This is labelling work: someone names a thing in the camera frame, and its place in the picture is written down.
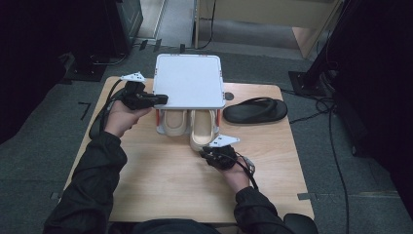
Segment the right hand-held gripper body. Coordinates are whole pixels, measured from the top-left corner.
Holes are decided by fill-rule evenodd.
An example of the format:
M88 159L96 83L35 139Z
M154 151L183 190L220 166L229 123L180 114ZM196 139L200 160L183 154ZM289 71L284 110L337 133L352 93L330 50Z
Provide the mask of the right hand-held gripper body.
M237 137L218 135L207 148L207 163L219 170L231 169L237 161L232 144L239 141Z

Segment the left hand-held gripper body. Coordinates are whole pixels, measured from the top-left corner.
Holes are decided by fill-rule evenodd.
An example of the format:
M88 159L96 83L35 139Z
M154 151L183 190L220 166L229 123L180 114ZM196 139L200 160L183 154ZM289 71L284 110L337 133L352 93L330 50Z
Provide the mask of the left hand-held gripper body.
M126 85L122 92L122 103L130 110L145 109L152 107L154 101L144 91L144 82L146 79L140 72L121 77L122 81L126 81Z

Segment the cream clog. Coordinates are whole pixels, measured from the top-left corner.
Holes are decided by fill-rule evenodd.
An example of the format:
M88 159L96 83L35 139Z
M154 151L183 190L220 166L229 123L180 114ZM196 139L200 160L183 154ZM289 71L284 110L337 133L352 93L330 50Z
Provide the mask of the cream clog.
M214 140L215 113L208 109L192 110L190 120L190 146L194 151L200 151Z
M187 128L186 110L166 110L163 120L164 131L167 136L181 136Z

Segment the white shoe rack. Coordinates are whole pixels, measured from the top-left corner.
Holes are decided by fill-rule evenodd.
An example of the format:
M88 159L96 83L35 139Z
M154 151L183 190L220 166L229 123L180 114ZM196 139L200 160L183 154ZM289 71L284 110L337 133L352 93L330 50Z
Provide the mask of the white shoe rack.
M167 95L168 102L157 105L157 132L164 135L163 111L171 109L222 109L225 106L221 62L218 56L157 56L154 95Z

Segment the black flip-flop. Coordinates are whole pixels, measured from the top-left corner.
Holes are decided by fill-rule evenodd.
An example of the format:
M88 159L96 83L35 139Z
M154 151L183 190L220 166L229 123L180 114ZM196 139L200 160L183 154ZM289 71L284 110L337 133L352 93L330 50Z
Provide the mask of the black flip-flop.
M277 122L287 115L286 104L271 97L254 97L225 107L223 118L233 124L263 124Z
M105 132L104 127L107 123L109 112L112 108L113 103L116 100L121 101L123 90L124 89L121 89L120 91L117 91L115 94L111 95L109 97L109 100L103 104L102 109L96 115L94 122L92 123L92 126L90 127L90 131L89 131L90 139L99 137L103 132Z

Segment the person's right hand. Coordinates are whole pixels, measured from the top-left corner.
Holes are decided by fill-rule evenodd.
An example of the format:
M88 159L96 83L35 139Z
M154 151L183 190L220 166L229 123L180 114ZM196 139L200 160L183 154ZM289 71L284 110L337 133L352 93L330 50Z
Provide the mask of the person's right hand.
M244 168L246 167L246 161L239 158L238 162L230 170L221 171L224 180L235 193L238 193L244 188L250 187L250 179L244 171Z

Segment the person's left hand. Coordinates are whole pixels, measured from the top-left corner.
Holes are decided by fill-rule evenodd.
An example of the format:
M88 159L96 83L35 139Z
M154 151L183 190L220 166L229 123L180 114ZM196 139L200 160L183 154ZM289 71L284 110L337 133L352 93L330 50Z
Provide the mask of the person's left hand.
M122 137L141 117L150 112L151 108L130 110L121 101L116 100L109 112L104 131L113 136Z

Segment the wristwatch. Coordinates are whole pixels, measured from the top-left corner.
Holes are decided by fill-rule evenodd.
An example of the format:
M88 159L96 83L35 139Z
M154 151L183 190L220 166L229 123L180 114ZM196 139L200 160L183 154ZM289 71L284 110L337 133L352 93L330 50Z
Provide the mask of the wristwatch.
M247 168L249 170L249 172L254 175L255 173L255 165L253 164L253 162L251 160L249 160L247 157L243 156L242 157L243 160L245 161Z

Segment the black cabinet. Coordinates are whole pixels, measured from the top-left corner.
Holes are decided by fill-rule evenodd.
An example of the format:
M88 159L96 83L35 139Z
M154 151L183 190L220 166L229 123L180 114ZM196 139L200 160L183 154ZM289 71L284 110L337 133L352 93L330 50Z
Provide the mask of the black cabinet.
M126 56L143 22L140 0L73 0L71 51L78 64Z

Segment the person's torso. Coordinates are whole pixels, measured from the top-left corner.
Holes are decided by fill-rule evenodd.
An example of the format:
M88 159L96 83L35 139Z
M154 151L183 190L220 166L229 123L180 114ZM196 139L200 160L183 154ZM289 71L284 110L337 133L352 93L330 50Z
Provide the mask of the person's torso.
M236 226L217 226L192 219L153 219L143 222L114 222L107 234L239 234Z

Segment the black metal stand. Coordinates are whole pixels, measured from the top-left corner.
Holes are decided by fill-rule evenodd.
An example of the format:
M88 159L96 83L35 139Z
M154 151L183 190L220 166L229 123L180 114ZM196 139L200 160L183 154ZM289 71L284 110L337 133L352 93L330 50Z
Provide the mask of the black metal stand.
M336 69L338 63L339 44L343 41L342 34L349 21L350 11L356 0L344 0L344 6L338 16L335 27L325 41L312 66L306 72L289 71L288 76L296 95L324 97L325 91L320 81L320 75L327 70Z

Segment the wooden cabinet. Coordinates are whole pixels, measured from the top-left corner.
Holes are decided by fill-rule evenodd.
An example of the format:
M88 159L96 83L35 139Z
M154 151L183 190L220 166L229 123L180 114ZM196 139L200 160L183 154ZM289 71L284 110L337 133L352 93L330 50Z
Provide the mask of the wooden cabinet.
M333 20L342 0L195 0L199 48L200 19L234 20L291 26L303 58L307 59Z

